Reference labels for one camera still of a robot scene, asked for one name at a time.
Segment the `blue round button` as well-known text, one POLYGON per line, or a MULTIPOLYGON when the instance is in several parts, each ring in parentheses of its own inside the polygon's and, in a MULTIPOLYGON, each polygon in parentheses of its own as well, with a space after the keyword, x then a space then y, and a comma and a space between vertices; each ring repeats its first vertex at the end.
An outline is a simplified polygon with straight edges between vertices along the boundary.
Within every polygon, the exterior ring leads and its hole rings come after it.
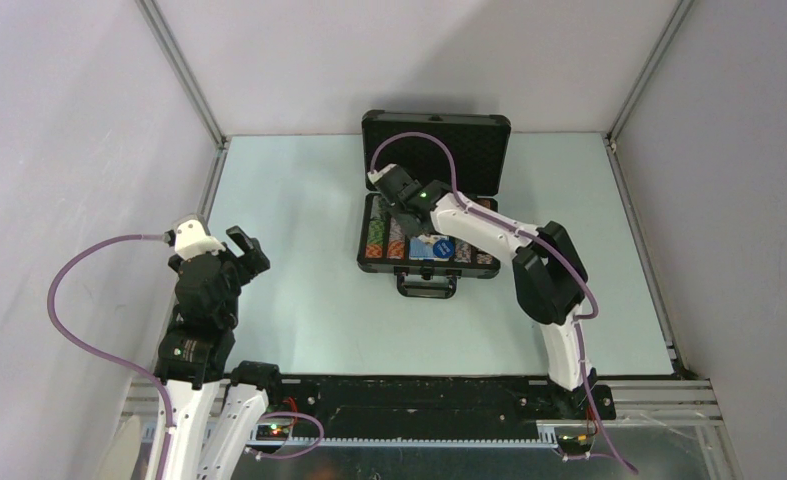
POLYGON ((432 254, 437 260, 448 260, 455 255, 455 245, 449 238, 440 238, 432 244, 432 254))

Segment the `black poker set case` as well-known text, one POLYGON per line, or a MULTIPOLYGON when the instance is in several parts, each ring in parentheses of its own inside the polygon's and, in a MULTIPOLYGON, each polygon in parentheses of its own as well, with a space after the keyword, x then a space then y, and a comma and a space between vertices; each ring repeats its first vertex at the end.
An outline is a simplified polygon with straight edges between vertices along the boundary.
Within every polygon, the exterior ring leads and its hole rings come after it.
MULTIPOLYGON (((433 180, 456 181, 469 199, 496 211, 511 121, 499 114, 427 114, 369 110, 361 120, 365 166, 395 163, 423 185, 433 180)), ((366 273, 391 274, 400 295, 449 299, 462 278, 491 279, 501 268, 490 254, 470 244, 454 242, 448 261, 408 258, 409 240, 382 208, 374 187, 364 199, 359 268, 366 273)))

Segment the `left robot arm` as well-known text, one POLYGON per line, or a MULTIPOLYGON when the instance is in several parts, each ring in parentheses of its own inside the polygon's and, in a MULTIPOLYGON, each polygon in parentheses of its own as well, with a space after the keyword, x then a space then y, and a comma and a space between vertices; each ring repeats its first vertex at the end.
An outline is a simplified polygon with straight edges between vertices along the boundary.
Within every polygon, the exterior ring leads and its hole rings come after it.
POLYGON ((197 217, 169 231, 176 273, 176 304, 158 347, 158 418, 146 476, 149 479, 227 479, 262 416, 285 403, 277 365, 226 362, 235 344, 243 286, 270 261, 257 239, 237 227, 233 253, 197 217))

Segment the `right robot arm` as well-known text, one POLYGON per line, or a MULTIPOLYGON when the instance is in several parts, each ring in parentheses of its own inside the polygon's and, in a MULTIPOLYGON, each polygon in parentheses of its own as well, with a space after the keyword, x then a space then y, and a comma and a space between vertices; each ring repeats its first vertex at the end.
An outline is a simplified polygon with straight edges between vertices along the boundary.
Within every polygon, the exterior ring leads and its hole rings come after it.
POLYGON ((367 174, 384 206, 410 236, 439 234, 462 240, 512 269, 516 300, 540 326, 548 359, 554 411, 575 418, 591 403, 583 381, 591 366, 583 358, 576 325, 591 298, 587 274, 562 225, 520 223, 465 197, 440 181, 421 184, 402 166, 367 174))

